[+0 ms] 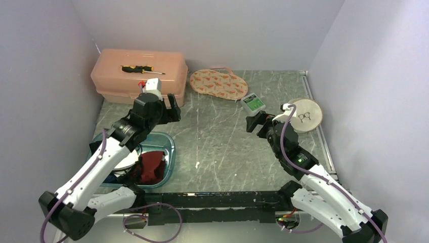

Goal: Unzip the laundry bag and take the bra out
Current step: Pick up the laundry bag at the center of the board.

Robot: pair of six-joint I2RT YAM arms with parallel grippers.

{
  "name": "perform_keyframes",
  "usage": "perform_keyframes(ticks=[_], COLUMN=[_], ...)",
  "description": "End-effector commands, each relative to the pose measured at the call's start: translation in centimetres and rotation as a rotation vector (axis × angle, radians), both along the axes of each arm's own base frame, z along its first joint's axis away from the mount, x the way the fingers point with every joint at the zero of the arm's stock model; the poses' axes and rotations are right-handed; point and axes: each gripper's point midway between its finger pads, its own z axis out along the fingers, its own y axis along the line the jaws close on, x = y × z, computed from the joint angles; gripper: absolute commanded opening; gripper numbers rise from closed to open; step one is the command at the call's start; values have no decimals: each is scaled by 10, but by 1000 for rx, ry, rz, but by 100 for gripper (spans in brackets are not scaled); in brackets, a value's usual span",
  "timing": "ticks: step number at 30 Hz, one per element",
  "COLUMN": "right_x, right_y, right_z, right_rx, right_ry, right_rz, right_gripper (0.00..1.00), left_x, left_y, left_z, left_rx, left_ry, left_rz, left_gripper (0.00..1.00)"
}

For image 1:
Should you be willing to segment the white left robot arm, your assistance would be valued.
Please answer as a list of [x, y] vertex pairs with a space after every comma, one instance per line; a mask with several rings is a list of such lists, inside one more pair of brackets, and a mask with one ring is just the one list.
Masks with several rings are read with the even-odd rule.
[[45, 230], [51, 223], [66, 238], [83, 238], [99, 220], [120, 210], [137, 213], [148, 207], [145, 191], [125, 184], [112, 193], [93, 197], [116, 165], [133, 152], [156, 125], [180, 121], [181, 111], [174, 94], [168, 94], [170, 107], [154, 92], [143, 92], [134, 101], [127, 116], [103, 131], [102, 144], [82, 168], [56, 192], [44, 192], [38, 199], [45, 219], [39, 241], [45, 242]]

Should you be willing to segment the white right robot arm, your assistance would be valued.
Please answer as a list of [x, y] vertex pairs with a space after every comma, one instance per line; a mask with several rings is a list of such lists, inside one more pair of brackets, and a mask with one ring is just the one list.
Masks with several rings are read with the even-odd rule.
[[286, 173], [295, 178], [279, 190], [279, 205], [302, 210], [334, 231], [342, 242], [386, 242], [387, 214], [373, 210], [346, 191], [318, 160], [299, 145], [290, 124], [264, 111], [246, 117], [246, 130], [256, 126]]

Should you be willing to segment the floral mesh laundry bag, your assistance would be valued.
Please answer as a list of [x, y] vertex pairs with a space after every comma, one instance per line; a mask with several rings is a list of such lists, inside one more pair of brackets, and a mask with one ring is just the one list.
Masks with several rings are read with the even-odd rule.
[[217, 69], [201, 69], [189, 77], [191, 88], [199, 94], [210, 95], [226, 100], [237, 101], [248, 93], [247, 82], [234, 74], [231, 69], [223, 68], [227, 73]]

